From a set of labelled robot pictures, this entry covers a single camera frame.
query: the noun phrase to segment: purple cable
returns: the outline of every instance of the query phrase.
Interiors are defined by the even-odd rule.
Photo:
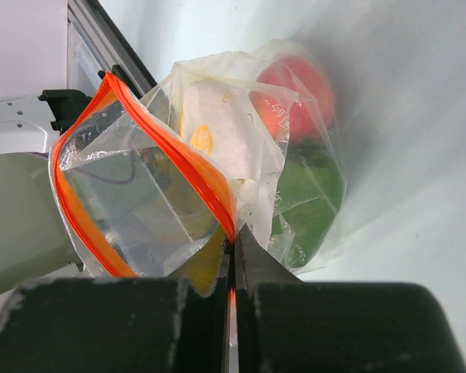
[[[36,152],[31,152],[30,153],[31,155],[34,155],[35,157],[37,158],[42,158],[42,159],[46,159],[48,160],[48,154],[45,154],[45,153],[36,153]],[[130,177],[127,179],[127,180],[112,180],[112,179],[107,179],[103,176],[98,176],[98,175],[95,175],[93,173],[90,173],[88,171],[85,171],[84,169],[74,169],[74,171],[76,171],[77,173],[82,173],[84,175],[87,175],[95,180],[98,180],[98,181],[102,181],[103,183],[108,183],[108,184],[112,184],[112,185],[126,185],[126,184],[129,184],[131,183],[134,178],[136,177],[136,162],[134,160],[134,153],[131,152],[130,154],[130,157],[131,157],[131,164],[130,164],[130,167],[131,167],[131,173],[130,173]]]

